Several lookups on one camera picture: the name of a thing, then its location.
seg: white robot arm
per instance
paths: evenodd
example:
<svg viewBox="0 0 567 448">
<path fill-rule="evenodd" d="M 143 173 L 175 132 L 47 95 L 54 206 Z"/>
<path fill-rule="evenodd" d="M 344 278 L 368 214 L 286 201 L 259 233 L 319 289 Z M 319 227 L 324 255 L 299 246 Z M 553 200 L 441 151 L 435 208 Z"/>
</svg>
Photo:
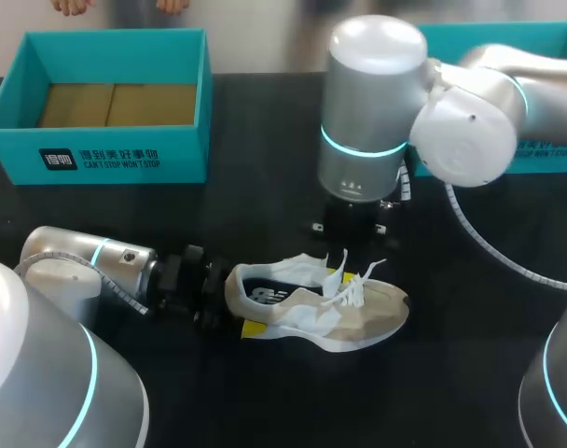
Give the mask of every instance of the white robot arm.
<svg viewBox="0 0 567 448">
<path fill-rule="evenodd" d="M 407 143 L 436 177 L 481 186 L 518 140 L 567 146 L 567 61 L 491 44 L 450 65 L 415 26 L 355 17 L 331 36 L 322 134 L 319 179 L 350 203 L 394 190 Z"/>
<path fill-rule="evenodd" d="M 567 146 L 566 60 L 494 44 L 459 66 L 429 64 L 433 88 L 410 142 L 436 177 L 476 187 L 507 169 L 518 140 Z"/>
</svg>

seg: teal box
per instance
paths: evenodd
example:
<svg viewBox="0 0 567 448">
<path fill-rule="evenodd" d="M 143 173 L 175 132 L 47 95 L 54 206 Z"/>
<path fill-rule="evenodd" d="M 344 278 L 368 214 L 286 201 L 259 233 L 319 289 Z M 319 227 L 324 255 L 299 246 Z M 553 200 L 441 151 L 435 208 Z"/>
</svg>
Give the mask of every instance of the teal box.
<svg viewBox="0 0 567 448">
<path fill-rule="evenodd" d="M 50 84 L 196 84 L 194 124 L 36 128 Z M 200 183 L 213 78 L 202 30 L 27 33 L 0 88 L 0 162 L 16 185 Z"/>
<path fill-rule="evenodd" d="M 457 63 L 472 47 L 497 43 L 550 58 L 567 59 L 567 22 L 461 23 L 420 27 L 429 55 Z M 509 174 L 567 173 L 567 147 L 548 142 L 519 142 Z M 416 175 L 430 175 L 419 163 Z"/>
</svg>

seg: white shoelace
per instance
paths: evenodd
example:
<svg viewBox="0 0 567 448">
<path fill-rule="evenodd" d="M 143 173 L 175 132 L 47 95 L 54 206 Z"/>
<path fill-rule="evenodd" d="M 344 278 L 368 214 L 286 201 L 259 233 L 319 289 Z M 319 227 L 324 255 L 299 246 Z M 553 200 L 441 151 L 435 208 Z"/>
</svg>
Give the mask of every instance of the white shoelace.
<svg viewBox="0 0 567 448">
<path fill-rule="evenodd" d="M 323 306 L 330 305 L 332 303 L 341 302 L 341 306 L 355 306 L 357 308 L 363 306 L 365 304 L 365 289 L 364 284 L 366 280 L 370 277 L 375 269 L 375 266 L 378 264 L 383 263 L 387 259 L 382 259 L 380 261 L 375 261 L 374 263 L 370 263 L 368 265 L 368 269 L 365 272 L 364 276 L 360 276 L 360 274 L 355 275 L 351 280 L 350 283 L 340 292 L 339 289 L 341 288 L 341 281 L 343 279 L 343 269 L 346 265 L 346 259 L 348 258 L 348 251 L 343 249 L 343 262 L 341 266 L 331 274 L 331 284 L 324 285 L 324 297 L 328 299 L 322 303 Z"/>
</svg>

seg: cable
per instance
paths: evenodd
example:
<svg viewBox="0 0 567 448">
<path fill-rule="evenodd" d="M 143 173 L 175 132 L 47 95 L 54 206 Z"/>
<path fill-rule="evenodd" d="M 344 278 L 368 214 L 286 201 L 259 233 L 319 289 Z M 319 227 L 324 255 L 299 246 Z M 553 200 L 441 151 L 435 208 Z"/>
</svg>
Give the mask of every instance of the cable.
<svg viewBox="0 0 567 448">
<path fill-rule="evenodd" d="M 29 270 L 31 266 L 42 259 L 69 259 L 74 261 L 78 264 L 86 266 L 90 269 L 93 269 L 99 276 L 101 277 L 102 283 L 109 287 L 109 289 L 114 292 L 118 297 L 128 303 L 136 312 L 140 313 L 141 315 L 146 315 L 149 312 L 149 309 L 145 306 L 141 305 L 138 301 L 132 298 L 130 294 L 128 294 L 124 289 L 122 289 L 116 282 L 114 282 L 111 278 L 105 275 L 99 268 L 93 266 L 90 262 L 86 261 L 85 259 L 77 256 L 72 255 L 67 252 L 41 252 L 39 254 L 32 255 L 28 259 L 25 259 L 21 264 L 19 264 L 16 268 L 14 268 L 14 272 L 19 275 L 19 277 L 24 277 L 26 272 Z"/>
<path fill-rule="evenodd" d="M 410 186 L 410 176 L 406 162 L 402 161 L 402 166 L 399 167 L 399 182 L 402 186 L 400 191 L 400 202 L 405 203 L 412 199 L 412 187 Z"/>
<path fill-rule="evenodd" d="M 460 207 L 460 204 L 458 203 L 458 199 L 455 196 L 455 191 L 453 190 L 453 187 L 450 184 L 445 184 L 445 191 L 448 193 L 449 204 L 453 209 L 453 213 L 455 213 L 455 216 L 460 221 L 460 224 L 462 224 L 462 227 L 483 249 L 485 249 L 495 259 L 498 259 L 509 269 L 516 271 L 517 273 L 525 276 L 526 278 L 532 280 L 533 282 L 567 291 L 566 282 L 554 280 L 552 278 L 545 277 L 544 275 L 535 273 L 530 269 L 526 269 L 523 266 L 517 264 L 515 261 L 506 257 L 504 254 L 502 254 L 497 249 L 495 249 L 492 245 L 490 245 L 482 236 L 480 236 L 480 233 L 476 231 L 476 229 L 472 226 L 472 224 L 470 224 L 470 221 L 468 221 L 466 216 L 463 214 L 462 208 Z"/>
</svg>

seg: shoe sole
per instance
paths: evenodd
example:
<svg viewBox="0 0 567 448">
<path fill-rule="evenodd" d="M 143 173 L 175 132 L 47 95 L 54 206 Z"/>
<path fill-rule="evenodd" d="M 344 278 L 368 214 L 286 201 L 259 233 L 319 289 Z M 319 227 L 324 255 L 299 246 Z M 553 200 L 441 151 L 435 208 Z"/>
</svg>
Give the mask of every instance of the shoe sole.
<svg viewBox="0 0 567 448">
<path fill-rule="evenodd" d="M 302 331 L 301 329 L 293 329 L 291 327 L 279 327 L 279 326 L 271 326 L 267 327 L 264 333 L 256 335 L 253 339 L 262 339 L 262 340 L 272 340 L 272 339 L 281 339 L 287 337 L 297 337 L 311 341 L 315 345 L 318 345 L 326 352 L 331 353 L 344 353 L 344 352 L 352 352 L 354 350 L 360 350 L 362 348 L 367 348 L 370 345 L 374 345 L 376 343 L 380 343 L 388 338 L 391 338 L 394 334 L 396 334 L 402 327 L 406 321 L 402 322 L 397 328 L 392 331 L 389 331 L 381 336 L 377 336 L 376 338 L 371 339 L 364 339 L 363 341 L 337 341 L 334 339 L 327 339 L 323 336 L 318 336 L 316 334 L 308 333 L 306 331 Z"/>
</svg>

